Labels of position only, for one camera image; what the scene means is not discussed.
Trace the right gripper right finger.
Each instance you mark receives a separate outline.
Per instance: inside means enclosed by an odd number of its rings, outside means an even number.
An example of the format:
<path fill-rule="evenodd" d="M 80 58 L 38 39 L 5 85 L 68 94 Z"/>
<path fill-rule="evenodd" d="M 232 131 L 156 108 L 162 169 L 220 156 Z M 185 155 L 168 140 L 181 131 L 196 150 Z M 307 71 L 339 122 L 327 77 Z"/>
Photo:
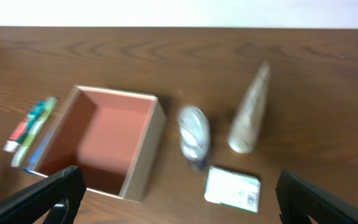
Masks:
<path fill-rule="evenodd" d="M 282 170 L 275 188 L 283 224 L 358 224 L 358 209 Z"/>

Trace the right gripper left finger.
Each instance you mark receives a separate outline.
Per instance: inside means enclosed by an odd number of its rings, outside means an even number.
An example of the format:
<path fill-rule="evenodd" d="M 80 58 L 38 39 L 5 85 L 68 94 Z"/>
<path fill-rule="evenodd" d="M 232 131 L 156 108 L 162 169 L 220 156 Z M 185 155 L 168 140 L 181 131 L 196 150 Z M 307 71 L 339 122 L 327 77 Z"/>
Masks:
<path fill-rule="evenodd" d="M 86 184 L 81 169 L 67 167 L 0 202 L 0 223 L 74 222 Z"/>

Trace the white lotion tube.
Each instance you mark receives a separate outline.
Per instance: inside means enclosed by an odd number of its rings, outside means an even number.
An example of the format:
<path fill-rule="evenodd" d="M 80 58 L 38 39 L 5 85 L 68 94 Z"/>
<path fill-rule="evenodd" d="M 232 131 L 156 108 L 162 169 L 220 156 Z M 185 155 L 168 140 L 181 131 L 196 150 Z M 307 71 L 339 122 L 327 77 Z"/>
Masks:
<path fill-rule="evenodd" d="M 239 154 L 255 149 L 264 118 L 270 82 L 270 65 L 264 61 L 248 87 L 232 122 L 227 143 Z"/>

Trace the clear pump bottle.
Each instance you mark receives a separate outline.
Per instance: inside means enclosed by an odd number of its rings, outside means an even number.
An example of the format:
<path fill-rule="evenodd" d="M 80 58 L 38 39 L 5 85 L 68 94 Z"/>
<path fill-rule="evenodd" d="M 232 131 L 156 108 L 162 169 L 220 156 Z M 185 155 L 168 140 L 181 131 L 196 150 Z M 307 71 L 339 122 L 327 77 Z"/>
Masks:
<path fill-rule="evenodd" d="M 207 117 L 196 106 L 182 107 L 177 114 L 180 148 L 190 167 L 201 171 L 207 165 L 211 137 Z"/>

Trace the green white soap box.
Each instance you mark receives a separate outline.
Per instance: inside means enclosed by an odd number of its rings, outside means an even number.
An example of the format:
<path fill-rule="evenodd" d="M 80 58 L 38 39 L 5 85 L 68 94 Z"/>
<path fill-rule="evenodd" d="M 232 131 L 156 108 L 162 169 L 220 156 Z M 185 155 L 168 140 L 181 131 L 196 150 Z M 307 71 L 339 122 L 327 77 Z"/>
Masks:
<path fill-rule="evenodd" d="M 211 166 L 206 176 L 204 199 L 257 213 L 260 190 L 260 180 L 254 176 Z"/>

